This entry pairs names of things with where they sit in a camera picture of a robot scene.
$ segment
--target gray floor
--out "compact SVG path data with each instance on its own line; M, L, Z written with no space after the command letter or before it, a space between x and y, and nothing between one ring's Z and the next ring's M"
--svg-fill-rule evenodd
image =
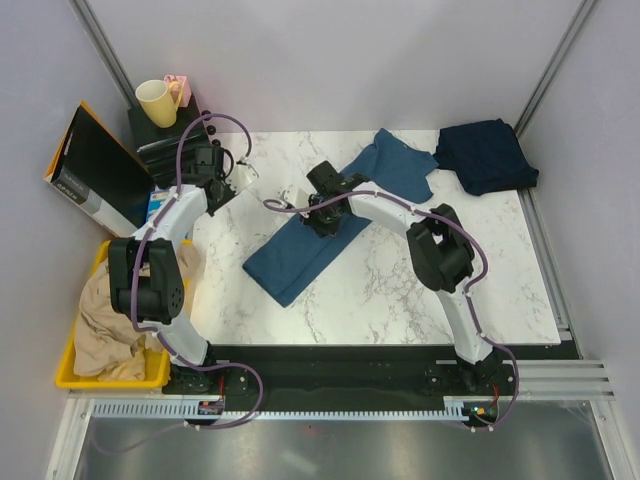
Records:
M170 424L93 420L105 448ZM435 422L261 420L220 432L174 430L129 453L85 446L77 478L107 479L518 479L612 478L582 404L519 403L494 433Z

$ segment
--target white table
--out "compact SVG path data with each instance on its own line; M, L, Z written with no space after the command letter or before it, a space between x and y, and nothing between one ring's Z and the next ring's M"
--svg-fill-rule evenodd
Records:
M437 131L395 131L414 148L435 151ZM250 162L260 178L194 228L204 266L195 287L192 320L216 344L450 344L451 330L436 296L413 274L406 239L366 228L287 308L243 270L243 262L287 220L262 206L283 190L313 188L305 178L329 160L340 170L375 132L293 132L253 135ZM217 135L237 157L242 134ZM560 338L515 191L473 197L455 174L427 177L432 208L448 203L485 249L489 275L475 288L483 329L510 344L554 344ZM478 272L480 263L474 261Z

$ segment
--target mug handle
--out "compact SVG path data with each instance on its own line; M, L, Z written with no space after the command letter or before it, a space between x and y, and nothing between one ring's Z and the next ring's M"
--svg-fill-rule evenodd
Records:
M174 102L173 106L176 108L176 110L178 110L178 107L180 106L180 102L182 101L182 94L184 93L184 88L182 84L177 80L174 80L173 82L169 83L169 85L167 85L167 88L169 89L169 92L171 92L171 89L176 85L180 87L180 91L178 92L178 98L176 98L176 101Z

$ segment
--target beige cloth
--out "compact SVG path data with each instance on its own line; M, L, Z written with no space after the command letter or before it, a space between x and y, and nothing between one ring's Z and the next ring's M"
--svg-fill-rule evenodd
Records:
M177 257L182 278L193 277L200 264L195 247L181 245ZM140 274L149 275L148 267L141 269ZM162 351L162 345L150 333L136 332L126 315L113 311L106 261L82 290L74 344L74 373L83 377L100 375L99 381L144 380L144 349Z

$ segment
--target folded navy cloth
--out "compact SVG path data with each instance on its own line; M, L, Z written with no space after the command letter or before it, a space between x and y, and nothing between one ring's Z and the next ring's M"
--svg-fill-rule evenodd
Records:
M380 187L412 202L431 198L425 177L438 164L431 154L408 147L382 129L342 174L360 173ZM280 305L291 304L302 291L369 225L345 215L335 237L320 238L295 215L256 251L242 268Z
M500 119L443 128L433 156L439 168L456 172L472 195L535 187L540 173Z

